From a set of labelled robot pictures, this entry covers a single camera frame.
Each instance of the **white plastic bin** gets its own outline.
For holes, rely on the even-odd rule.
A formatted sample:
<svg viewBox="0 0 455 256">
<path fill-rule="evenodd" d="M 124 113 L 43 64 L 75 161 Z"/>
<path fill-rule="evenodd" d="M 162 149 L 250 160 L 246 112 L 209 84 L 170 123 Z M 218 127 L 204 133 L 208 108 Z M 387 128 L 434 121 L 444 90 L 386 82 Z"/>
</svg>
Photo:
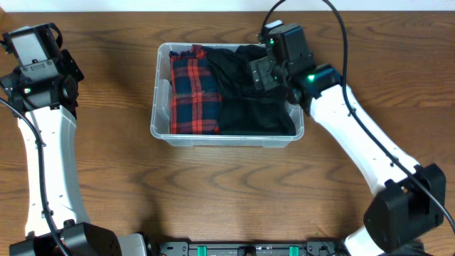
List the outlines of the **white plastic bin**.
<svg viewBox="0 0 455 256">
<path fill-rule="evenodd" d="M 203 44 L 211 48 L 226 48 L 236 51 L 242 44 Z M 172 146 L 265 146 L 285 147 L 304 135 L 304 112 L 298 105 L 287 104 L 287 111 L 296 125 L 296 136 L 233 136 L 233 135 L 192 135 L 170 134 L 170 113 L 172 102 L 171 68 L 169 52 L 180 53 L 190 50 L 192 43 L 164 43 L 158 48 L 154 106 L 151 112 L 150 132 L 157 139 L 164 139 Z"/>
</svg>

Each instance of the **plaid shirt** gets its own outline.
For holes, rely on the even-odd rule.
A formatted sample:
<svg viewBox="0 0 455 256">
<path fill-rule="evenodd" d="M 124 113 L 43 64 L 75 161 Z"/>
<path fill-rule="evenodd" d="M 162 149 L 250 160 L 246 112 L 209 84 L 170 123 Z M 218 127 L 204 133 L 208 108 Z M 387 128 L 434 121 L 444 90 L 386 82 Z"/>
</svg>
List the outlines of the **plaid shirt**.
<svg viewBox="0 0 455 256">
<path fill-rule="evenodd" d="M 171 58 L 171 134 L 219 134 L 221 95 L 202 46 Z"/>
</svg>

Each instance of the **wooden tabletop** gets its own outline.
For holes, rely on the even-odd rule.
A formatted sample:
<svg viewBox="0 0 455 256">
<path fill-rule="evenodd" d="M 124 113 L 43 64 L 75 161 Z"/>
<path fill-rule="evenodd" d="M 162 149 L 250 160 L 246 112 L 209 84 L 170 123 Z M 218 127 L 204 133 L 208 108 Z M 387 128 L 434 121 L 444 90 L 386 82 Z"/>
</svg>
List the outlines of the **wooden tabletop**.
<svg viewBox="0 0 455 256">
<path fill-rule="evenodd" d="M 76 158 L 92 223 L 158 240 L 344 238 L 373 197 L 346 153 L 305 117 L 284 149 L 172 147 L 152 137 L 156 52 L 165 42 L 256 43 L 265 13 L 5 14 L 0 32 L 54 22 L 85 80 L 77 108 Z M 344 12 L 348 83 L 392 140 L 447 177 L 455 215 L 455 13 Z M 341 70 L 342 39 L 329 12 L 276 13 L 300 23 L 319 63 Z M 16 65 L 0 55 L 0 75 Z M 26 155 L 17 121 L 0 109 L 0 255 L 24 239 Z M 452 255 L 447 221 L 422 236 L 427 252 Z"/>
</svg>

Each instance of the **folded clothing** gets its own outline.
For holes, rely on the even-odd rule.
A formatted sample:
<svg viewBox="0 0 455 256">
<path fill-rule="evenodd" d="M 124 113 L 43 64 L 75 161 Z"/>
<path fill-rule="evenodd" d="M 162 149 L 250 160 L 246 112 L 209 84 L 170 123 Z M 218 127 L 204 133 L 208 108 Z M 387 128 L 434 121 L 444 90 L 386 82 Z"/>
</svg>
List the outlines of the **folded clothing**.
<svg viewBox="0 0 455 256">
<path fill-rule="evenodd" d="M 181 54 L 170 52 L 171 134 L 218 134 L 221 94 L 206 51 L 194 45 Z"/>
<path fill-rule="evenodd" d="M 264 91 L 254 86 L 249 62 L 265 57 L 265 48 L 240 46 L 235 53 L 228 49 L 204 49 L 223 96 L 218 115 L 221 134 L 295 136 L 295 124 L 285 107 L 285 89 Z"/>
</svg>

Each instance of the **cable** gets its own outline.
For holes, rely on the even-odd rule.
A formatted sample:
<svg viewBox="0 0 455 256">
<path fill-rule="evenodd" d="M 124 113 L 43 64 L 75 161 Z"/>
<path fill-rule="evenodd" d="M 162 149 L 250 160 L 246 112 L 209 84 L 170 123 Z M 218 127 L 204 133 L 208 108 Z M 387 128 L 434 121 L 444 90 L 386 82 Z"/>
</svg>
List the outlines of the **cable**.
<svg viewBox="0 0 455 256">
<path fill-rule="evenodd" d="M 57 230 L 55 228 L 55 223 L 53 222 L 53 219 L 50 216 L 51 213 L 48 208 L 48 197 L 46 195 L 46 178 L 44 176 L 44 159 L 43 159 L 44 142 L 43 142 L 43 140 L 41 140 L 38 131 L 36 131 L 36 128 L 33 126 L 33 124 L 30 122 L 30 120 L 28 120 L 27 117 L 25 117 L 23 114 L 21 114 L 15 107 L 10 105 L 6 100 L 0 98 L 0 103 L 7 106 L 14 114 L 16 114 L 19 118 L 21 118 L 27 124 L 27 126 L 30 127 L 30 130 L 33 132 L 33 135 L 35 136 L 35 144 L 36 144 L 36 148 L 38 150 L 38 175 L 39 175 L 39 180 L 40 180 L 41 205 L 43 206 L 44 217 L 45 217 L 46 222 L 48 223 L 50 234 L 52 235 L 57 246 L 60 248 L 60 250 L 62 251 L 64 256 L 71 256 L 71 252 L 63 244 L 62 240 L 60 239 L 60 236 L 57 233 Z"/>
<path fill-rule="evenodd" d="M 261 30 L 260 30 L 260 35 L 261 36 L 264 36 L 264 32 L 265 32 L 265 25 L 267 25 L 267 21 L 269 20 L 269 17 L 270 15 L 272 15 L 272 12 L 280 5 L 280 4 L 283 4 L 286 0 L 280 0 L 278 1 L 278 3 L 276 3 L 269 11 L 269 13 L 265 16 L 265 19 L 264 19 L 264 22 L 262 22 L 262 27 L 261 27 Z"/>
<path fill-rule="evenodd" d="M 343 34 L 343 76 L 341 78 L 341 87 L 343 88 L 343 98 L 346 104 L 346 107 L 348 107 L 349 113 L 354 117 L 354 119 L 357 121 L 358 125 L 362 128 L 362 130 L 373 140 L 376 145 L 385 153 L 385 155 L 392 160 L 392 163 L 398 166 L 411 180 L 411 182 L 416 185 L 421 191 L 425 193 L 429 197 L 430 200 L 436 204 L 436 206 L 442 211 L 444 216 L 446 216 L 447 221 L 449 221 L 450 226 L 452 227 L 452 230 L 454 231 L 455 234 L 455 221 L 448 212 L 448 210 L 425 188 L 425 186 L 420 183 L 419 180 L 417 180 L 409 170 L 407 170 L 401 163 L 396 159 L 386 148 L 384 145 L 382 145 L 378 139 L 370 132 L 370 130 L 362 123 L 360 118 L 358 118 L 357 114 L 355 113 L 355 109 L 352 108 L 352 106 L 349 103 L 348 99 L 348 92 L 347 92 L 347 86 L 346 86 L 346 76 L 348 73 L 348 35 L 346 33 L 346 28 L 344 26 L 343 19 L 341 18 L 341 15 L 333 6 L 333 4 L 329 0 L 322 0 L 324 1 L 333 11 L 335 14 L 336 18 L 338 19 L 338 22 L 341 27 L 341 32 Z"/>
</svg>

